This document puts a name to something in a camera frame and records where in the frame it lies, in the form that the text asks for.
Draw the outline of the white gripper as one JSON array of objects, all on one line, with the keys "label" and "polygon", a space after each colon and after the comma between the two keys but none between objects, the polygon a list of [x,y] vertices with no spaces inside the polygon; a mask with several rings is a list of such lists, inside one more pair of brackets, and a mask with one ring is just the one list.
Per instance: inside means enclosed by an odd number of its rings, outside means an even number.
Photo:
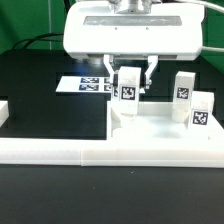
[{"label": "white gripper", "polygon": [[112,87],[118,86],[114,56],[147,57],[145,89],[162,60],[193,60],[202,49],[205,9],[189,3],[161,3],[148,14],[116,13],[107,1],[82,1],[67,15],[63,46],[73,58],[102,56]]}]

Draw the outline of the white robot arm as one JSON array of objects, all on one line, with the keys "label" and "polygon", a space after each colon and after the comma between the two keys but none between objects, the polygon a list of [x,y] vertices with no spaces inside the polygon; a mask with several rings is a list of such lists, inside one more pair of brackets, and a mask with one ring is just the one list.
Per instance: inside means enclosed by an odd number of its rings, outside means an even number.
[{"label": "white robot arm", "polygon": [[202,50],[205,9],[161,0],[87,0],[67,14],[63,47],[73,58],[146,59],[149,87],[160,60],[194,60]]}]

